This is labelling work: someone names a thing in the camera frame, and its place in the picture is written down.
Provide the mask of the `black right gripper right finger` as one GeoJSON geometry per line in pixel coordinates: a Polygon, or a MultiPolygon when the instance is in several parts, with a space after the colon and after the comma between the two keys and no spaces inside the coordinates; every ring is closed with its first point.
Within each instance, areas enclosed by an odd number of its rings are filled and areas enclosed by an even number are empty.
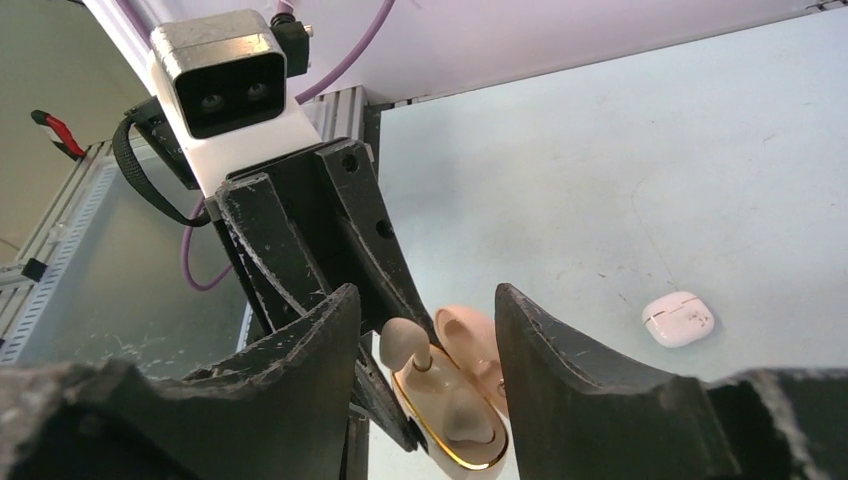
{"type": "Polygon", "coordinates": [[[515,286],[496,340],[524,479],[843,479],[847,373],[758,368],[706,382],[623,355],[515,286]]]}

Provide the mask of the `white charging case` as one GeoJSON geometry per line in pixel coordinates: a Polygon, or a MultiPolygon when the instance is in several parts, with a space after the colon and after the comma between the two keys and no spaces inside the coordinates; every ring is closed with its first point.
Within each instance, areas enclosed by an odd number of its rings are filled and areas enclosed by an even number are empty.
{"type": "Polygon", "coordinates": [[[676,291],[648,304],[642,323],[663,347],[680,348],[710,334],[715,317],[700,297],[676,291]]]}

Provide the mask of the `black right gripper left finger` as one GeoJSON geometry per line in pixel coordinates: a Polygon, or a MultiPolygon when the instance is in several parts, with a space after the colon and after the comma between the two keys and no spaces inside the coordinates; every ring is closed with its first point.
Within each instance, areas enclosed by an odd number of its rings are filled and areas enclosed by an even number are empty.
{"type": "Polygon", "coordinates": [[[361,307],[338,288],[181,379],[125,360],[1,371],[5,479],[335,479],[361,307]]]}

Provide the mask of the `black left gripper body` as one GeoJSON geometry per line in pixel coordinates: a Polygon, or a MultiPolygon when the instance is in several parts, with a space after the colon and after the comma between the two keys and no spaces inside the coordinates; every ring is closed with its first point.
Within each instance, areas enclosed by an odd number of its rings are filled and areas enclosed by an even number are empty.
{"type": "Polygon", "coordinates": [[[299,227],[332,292],[306,315],[228,360],[226,419],[239,419],[251,438],[273,446],[310,441],[330,446],[351,405],[362,407],[400,447],[417,449],[422,435],[402,411],[369,350],[361,344],[362,298],[351,283],[333,282],[325,269],[338,264],[336,228],[319,216],[330,212],[318,173],[322,144],[229,175],[270,176],[285,209],[299,227]]]}

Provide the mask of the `pink charging case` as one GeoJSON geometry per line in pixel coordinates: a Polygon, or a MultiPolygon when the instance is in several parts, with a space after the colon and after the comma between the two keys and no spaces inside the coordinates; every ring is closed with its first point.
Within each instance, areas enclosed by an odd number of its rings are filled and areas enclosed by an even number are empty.
{"type": "Polygon", "coordinates": [[[380,360],[439,468],[451,479],[496,479],[510,437],[494,322],[458,305],[439,308],[433,322],[435,343],[409,319],[388,320],[380,360]]]}

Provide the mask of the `beige earbud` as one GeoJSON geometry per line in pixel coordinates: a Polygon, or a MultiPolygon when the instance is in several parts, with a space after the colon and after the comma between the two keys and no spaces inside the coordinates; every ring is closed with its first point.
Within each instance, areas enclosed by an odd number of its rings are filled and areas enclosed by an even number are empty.
{"type": "Polygon", "coordinates": [[[379,356],[382,364],[392,372],[401,371],[409,361],[422,372],[432,366],[430,341],[425,330],[412,320],[395,317],[389,319],[380,334],[379,356]]]}
{"type": "Polygon", "coordinates": [[[495,440],[495,429],[479,394],[469,387],[452,386],[442,397],[437,424],[448,446],[465,448],[495,440]]]}

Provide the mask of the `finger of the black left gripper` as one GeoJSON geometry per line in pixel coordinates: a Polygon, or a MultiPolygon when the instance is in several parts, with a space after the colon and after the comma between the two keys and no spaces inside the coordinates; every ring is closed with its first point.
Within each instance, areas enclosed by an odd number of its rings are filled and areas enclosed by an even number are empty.
{"type": "Polygon", "coordinates": [[[434,323],[423,304],[387,212],[369,146],[351,138],[324,143],[316,151],[318,173],[336,228],[333,282],[351,283],[362,298],[362,330],[381,332],[394,317],[424,328],[435,344],[434,323]]]}
{"type": "Polygon", "coordinates": [[[226,181],[215,202],[266,330],[293,323],[332,292],[269,175],[226,181]]]}

